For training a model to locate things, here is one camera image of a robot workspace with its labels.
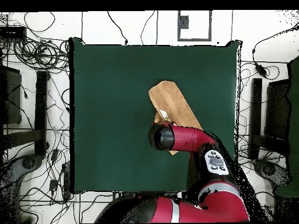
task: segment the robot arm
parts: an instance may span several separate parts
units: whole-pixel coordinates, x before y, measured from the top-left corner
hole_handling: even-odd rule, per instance
[[[216,141],[206,132],[178,127],[168,121],[153,124],[149,142],[157,150],[190,152],[198,180],[188,189],[186,200],[168,197],[135,197],[112,202],[96,223],[243,222],[249,217],[228,163]]]

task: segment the cardboard piece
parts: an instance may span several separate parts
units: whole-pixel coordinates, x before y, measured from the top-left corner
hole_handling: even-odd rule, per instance
[[[152,87],[149,91],[149,98],[157,110],[154,122],[164,119],[160,110],[165,111],[172,122],[178,126],[194,127],[202,130],[197,118],[189,107],[184,95],[175,82],[164,80]]]

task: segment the black cylindrical joint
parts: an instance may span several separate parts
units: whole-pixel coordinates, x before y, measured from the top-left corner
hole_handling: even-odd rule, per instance
[[[148,140],[155,149],[165,151],[173,147],[175,136],[169,127],[154,124],[148,132]]]

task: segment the power strip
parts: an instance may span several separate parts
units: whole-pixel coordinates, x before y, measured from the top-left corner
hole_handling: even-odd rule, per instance
[[[0,41],[26,40],[27,29],[25,27],[0,26]]]

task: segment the green tablecloth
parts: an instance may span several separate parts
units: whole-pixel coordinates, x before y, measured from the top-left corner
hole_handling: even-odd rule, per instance
[[[276,189],[276,194],[281,197],[299,199],[299,57],[288,65],[288,75],[291,80],[288,99],[290,103],[290,118],[288,141],[290,155],[286,160],[287,168],[292,175],[292,181],[288,185]]]
[[[237,49],[84,45],[74,41],[75,184],[79,191],[182,191],[189,154],[150,147],[160,81],[177,84],[200,125],[234,157]]]

